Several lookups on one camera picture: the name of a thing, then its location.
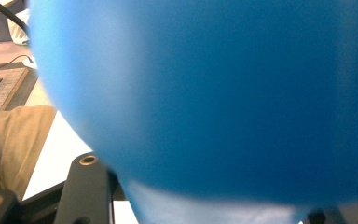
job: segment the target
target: blue balloon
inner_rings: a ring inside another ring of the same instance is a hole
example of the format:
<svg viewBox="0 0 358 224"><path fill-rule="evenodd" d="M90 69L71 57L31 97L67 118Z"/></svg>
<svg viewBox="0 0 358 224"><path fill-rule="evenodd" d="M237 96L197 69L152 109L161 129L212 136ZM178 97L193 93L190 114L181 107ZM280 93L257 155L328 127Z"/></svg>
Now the blue balloon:
<svg viewBox="0 0 358 224"><path fill-rule="evenodd" d="M133 183L299 210L358 200L358 1L37 1L30 29L49 96L141 222Z"/></svg>

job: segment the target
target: black bracket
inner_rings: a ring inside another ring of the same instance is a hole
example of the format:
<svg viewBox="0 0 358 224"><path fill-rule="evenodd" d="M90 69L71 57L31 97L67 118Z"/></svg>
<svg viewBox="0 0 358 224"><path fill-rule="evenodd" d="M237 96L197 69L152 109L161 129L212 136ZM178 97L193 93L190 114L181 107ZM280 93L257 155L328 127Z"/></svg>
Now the black bracket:
<svg viewBox="0 0 358 224"><path fill-rule="evenodd" d="M0 190L0 224L115 223L113 192L118 185L91 153L74 159L65 182L21 203L14 192Z"/></svg>

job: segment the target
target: person's leg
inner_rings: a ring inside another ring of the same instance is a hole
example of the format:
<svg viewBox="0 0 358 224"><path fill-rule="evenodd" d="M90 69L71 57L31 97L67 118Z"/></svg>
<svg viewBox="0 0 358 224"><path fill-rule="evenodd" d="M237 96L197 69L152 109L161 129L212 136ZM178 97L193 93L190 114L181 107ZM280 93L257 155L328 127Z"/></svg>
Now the person's leg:
<svg viewBox="0 0 358 224"><path fill-rule="evenodd" d="M22 199L55 114L51 106L0 109L0 189Z"/></svg>

